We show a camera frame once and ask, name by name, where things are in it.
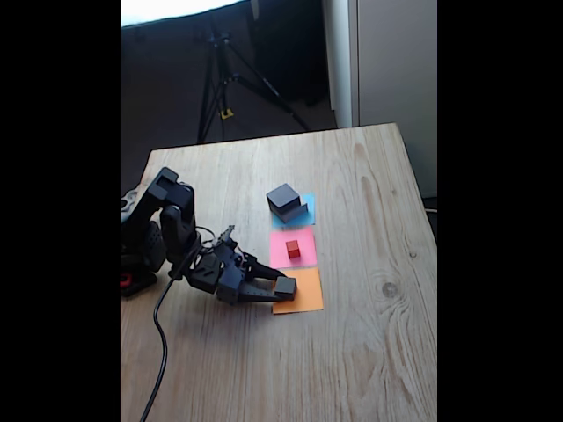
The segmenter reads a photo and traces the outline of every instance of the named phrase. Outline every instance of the tripod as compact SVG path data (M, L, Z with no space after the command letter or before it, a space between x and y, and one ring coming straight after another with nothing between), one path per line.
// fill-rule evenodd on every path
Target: tripod
M254 92L271 104L280 107L284 112L293 117L297 123L305 130L309 131L307 124L297 115L297 113L283 100L280 93L263 77L245 58L233 47L228 33L213 32L213 35L208 40L209 54L205 74L205 85L203 88L203 100L201 102L200 125L197 134L197 143L204 143L208 134L213 118L216 111L221 118L221 125L223 127L223 120L228 119L234 115L233 111L227 106L227 98L225 92L227 86L231 82L238 82L247 90ZM230 72L229 63L227 63L226 49L227 47L232 51L248 69L264 84L264 87L257 86L250 82L243 76L236 72ZM215 87L211 80L213 72L213 59L216 58L217 69L219 73L219 82ZM209 93L213 90L213 99L209 104Z

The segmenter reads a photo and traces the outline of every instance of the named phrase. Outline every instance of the white light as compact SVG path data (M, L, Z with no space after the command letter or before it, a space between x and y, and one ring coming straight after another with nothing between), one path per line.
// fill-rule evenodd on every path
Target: white light
M121 26L194 15L242 0L121 0Z

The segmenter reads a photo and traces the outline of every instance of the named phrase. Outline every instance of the red cube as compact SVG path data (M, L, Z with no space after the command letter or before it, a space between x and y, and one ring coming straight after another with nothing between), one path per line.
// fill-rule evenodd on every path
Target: red cube
M297 240L290 240L289 242L285 243L286 247L288 248L288 255L289 258L299 258L301 253L299 252L299 244Z

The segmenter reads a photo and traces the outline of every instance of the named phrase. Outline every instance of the pink paper square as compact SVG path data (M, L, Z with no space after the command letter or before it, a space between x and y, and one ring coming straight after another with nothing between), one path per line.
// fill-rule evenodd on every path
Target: pink paper square
M286 242L297 240L301 257L290 259ZM315 266L317 248L313 228L300 230L273 231L270 233L270 266L272 268L291 268L294 266Z

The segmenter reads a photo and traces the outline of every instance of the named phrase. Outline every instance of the wooden table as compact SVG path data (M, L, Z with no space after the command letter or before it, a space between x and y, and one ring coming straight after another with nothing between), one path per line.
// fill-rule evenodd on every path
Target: wooden table
M313 192L325 309L273 315L174 283L152 421L437 419L436 244L395 124L154 150L195 189L199 225L268 264L266 193ZM141 417L157 378L152 312L167 282L121 303L121 420Z

